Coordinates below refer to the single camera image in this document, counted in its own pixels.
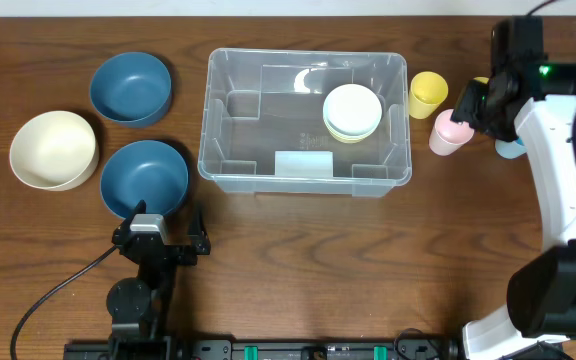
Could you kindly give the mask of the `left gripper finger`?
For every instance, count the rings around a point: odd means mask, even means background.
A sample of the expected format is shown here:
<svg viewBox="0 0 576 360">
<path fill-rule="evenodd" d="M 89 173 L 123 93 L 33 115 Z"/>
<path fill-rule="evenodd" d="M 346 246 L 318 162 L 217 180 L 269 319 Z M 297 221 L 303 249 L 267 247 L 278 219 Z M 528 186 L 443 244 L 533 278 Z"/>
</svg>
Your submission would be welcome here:
<svg viewBox="0 0 576 360">
<path fill-rule="evenodd" d="M 195 205 L 192 211 L 191 221 L 188 227 L 188 237 L 193 246 L 207 246 L 208 234 L 203 221 L 203 213 L 200 205 Z"/>
<path fill-rule="evenodd" d="M 137 205 L 132 210 L 132 213 L 127 216 L 121 224 L 114 230 L 113 239 L 114 240 L 128 240 L 130 238 L 131 230 L 130 225 L 134 220 L 136 215 L 144 214 L 146 210 L 146 202 L 140 200 Z"/>
</svg>

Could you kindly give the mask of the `light blue cup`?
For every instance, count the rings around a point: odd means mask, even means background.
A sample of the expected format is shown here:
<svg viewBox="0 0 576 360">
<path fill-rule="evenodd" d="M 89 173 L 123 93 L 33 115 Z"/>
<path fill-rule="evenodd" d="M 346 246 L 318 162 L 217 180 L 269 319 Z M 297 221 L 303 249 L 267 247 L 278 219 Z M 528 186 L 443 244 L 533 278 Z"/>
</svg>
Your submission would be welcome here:
<svg viewBox="0 0 576 360">
<path fill-rule="evenodd" d="M 515 159 L 526 153 L 526 148 L 520 139 L 512 142 L 496 140 L 495 150 L 499 156 L 505 159 Z"/>
</svg>

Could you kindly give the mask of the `pink cup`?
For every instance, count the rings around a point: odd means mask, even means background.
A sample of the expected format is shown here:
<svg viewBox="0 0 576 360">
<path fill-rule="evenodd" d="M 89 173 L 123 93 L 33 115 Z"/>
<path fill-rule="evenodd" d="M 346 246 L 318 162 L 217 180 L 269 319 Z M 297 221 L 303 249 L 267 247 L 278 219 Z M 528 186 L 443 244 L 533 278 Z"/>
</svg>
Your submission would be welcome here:
<svg viewBox="0 0 576 360">
<path fill-rule="evenodd" d="M 428 145 L 437 155 L 454 153 L 474 136 L 474 130 L 467 122 L 453 122 L 452 115 L 453 109 L 447 109 L 435 119 Z"/>
</svg>

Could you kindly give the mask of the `white small bowl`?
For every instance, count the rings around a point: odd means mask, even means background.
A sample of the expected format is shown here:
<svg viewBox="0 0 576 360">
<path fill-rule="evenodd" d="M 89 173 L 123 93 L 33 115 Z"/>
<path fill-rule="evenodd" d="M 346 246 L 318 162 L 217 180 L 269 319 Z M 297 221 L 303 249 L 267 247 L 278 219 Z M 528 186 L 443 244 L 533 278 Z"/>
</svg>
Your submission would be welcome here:
<svg viewBox="0 0 576 360">
<path fill-rule="evenodd" d="M 327 118 L 338 131 L 347 135 L 366 133 L 380 123 L 383 109 L 378 96 L 358 84 L 345 84 L 333 89 L 323 104 Z"/>
</svg>

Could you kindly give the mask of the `grey small bowl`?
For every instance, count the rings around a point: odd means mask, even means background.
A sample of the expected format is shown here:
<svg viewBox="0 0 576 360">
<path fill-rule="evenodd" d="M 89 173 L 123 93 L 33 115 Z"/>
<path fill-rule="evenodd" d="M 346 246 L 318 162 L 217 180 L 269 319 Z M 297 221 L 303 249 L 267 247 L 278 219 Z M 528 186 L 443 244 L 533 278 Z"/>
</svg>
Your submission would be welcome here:
<svg viewBox="0 0 576 360">
<path fill-rule="evenodd" d="M 373 132 L 375 132 L 379 126 L 379 123 L 376 123 L 376 125 L 374 127 L 372 127 L 371 129 L 369 129 L 366 133 L 363 133 L 360 135 L 347 135 L 347 134 L 344 134 L 344 133 L 336 130 L 331 125 L 330 121 L 327 118 L 324 118 L 323 122 L 324 122 L 326 128 L 328 129 L 328 131 L 330 132 L 330 134 L 335 139 L 337 139 L 338 141 L 341 141 L 344 143 L 356 143 L 356 142 L 362 141 L 363 139 L 369 137 Z"/>
</svg>

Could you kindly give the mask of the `yellow small bowl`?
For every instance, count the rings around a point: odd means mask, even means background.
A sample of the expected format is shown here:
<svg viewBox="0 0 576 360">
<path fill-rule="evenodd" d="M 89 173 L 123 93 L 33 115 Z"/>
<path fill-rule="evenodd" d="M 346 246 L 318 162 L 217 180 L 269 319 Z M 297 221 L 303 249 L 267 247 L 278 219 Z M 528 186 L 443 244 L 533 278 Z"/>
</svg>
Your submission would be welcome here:
<svg viewBox="0 0 576 360">
<path fill-rule="evenodd" d="M 372 132 L 368 132 L 368 133 L 362 134 L 362 135 L 350 136 L 350 135 L 344 135 L 344 134 L 342 134 L 342 133 L 340 133 L 340 132 L 338 132 L 332 128 L 329 128 L 328 131 L 334 139 L 336 139 L 339 142 L 347 143 L 347 144 L 358 143 L 360 141 L 367 139 L 372 134 Z"/>
</svg>

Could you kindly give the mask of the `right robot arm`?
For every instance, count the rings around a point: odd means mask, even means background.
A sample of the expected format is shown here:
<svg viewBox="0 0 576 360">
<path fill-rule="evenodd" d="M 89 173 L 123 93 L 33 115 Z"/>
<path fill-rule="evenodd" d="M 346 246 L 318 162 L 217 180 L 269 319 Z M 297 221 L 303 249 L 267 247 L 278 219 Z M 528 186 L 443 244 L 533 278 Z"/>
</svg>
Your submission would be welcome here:
<svg viewBox="0 0 576 360">
<path fill-rule="evenodd" d="M 468 359 L 510 359 L 576 339 L 576 64 L 552 63 L 543 21 L 514 16 L 491 34 L 491 75 L 461 92 L 452 121 L 521 140 L 538 196 L 542 253 L 517 271 L 506 303 L 462 330 Z"/>
</svg>

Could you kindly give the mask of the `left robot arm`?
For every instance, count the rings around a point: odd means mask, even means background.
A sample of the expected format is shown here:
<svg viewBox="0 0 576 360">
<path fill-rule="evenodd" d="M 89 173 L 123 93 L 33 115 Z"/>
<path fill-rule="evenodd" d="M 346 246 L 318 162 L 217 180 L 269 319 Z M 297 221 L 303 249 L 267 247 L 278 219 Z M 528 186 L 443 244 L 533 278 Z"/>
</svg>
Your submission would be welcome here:
<svg viewBox="0 0 576 360">
<path fill-rule="evenodd" d="M 188 244 L 170 243 L 164 217 L 148 214 L 143 200 L 114 230 L 113 245 L 138 266 L 138 274 L 118 281 L 108 292 L 106 307 L 112 317 L 108 359 L 190 357 L 184 342 L 167 333 L 166 322 L 177 269 L 195 266 L 200 256 L 211 252 L 199 208 L 193 212 L 187 236 Z"/>
</svg>

